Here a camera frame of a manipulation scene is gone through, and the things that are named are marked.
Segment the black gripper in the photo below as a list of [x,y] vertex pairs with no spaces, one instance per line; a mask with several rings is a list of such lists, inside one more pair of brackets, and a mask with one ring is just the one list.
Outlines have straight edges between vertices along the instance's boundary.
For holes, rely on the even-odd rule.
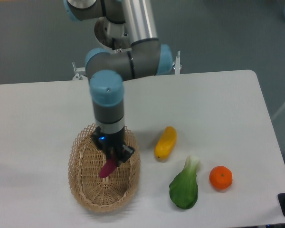
[[124,127],[118,132],[106,134],[98,126],[91,134],[91,140],[97,149],[102,150],[106,157],[110,157],[109,161],[117,166],[127,162],[135,152],[133,147],[125,144],[124,139]]

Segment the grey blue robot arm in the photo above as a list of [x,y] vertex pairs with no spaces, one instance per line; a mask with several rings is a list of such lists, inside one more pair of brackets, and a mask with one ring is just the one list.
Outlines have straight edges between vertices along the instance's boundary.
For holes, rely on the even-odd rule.
[[85,75],[97,124],[91,138],[114,166],[126,162],[134,148],[124,140],[124,81],[171,71],[170,47],[157,36],[148,0],[66,0],[71,19],[97,19],[106,42],[85,57]]

